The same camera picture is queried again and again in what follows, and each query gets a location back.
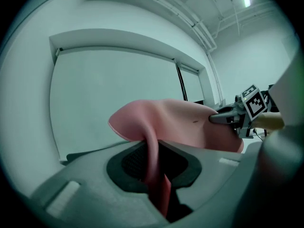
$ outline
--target white panel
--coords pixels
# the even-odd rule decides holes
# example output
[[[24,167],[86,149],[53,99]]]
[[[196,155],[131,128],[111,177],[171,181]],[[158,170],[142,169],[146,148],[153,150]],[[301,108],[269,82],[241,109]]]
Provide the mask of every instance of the white panel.
[[[138,99],[183,99],[173,61],[134,50],[90,47],[64,51],[56,62],[50,96],[60,158],[105,148],[123,139],[110,116]]]
[[[198,74],[182,68],[180,68],[180,72],[186,88],[188,101],[202,101],[204,96]]]

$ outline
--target pink fabric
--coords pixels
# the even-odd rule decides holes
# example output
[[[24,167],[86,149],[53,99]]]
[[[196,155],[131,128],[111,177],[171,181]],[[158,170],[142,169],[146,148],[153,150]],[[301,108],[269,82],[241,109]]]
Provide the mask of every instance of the pink fabric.
[[[207,106],[187,101],[138,100],[110,117],[109,125],[119,136],[129,141],[147,141],[148,163],[144,182],[149,187],[151,202],[164,216],[168,211],[171,183],[159,170],[158,140],[242,152],[243,141],[229,126],[209,121],[209,116],[216,113]]]

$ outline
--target pink cloth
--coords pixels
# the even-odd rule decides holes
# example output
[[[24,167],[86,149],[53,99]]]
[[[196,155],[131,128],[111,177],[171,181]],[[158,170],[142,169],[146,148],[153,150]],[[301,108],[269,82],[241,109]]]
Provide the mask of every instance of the pink cloth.
[[[167,215],[171,183],[159,169],[158,140],[173,141],[197,148],[242,152],[243,141],[230,126],[214,124],[209,116],[217,112],[207,106],[180,101],[138,100],[131,102],[109,120],[111,128],[129,141],[146,140],[147,173],[144,182],[155,207]]]

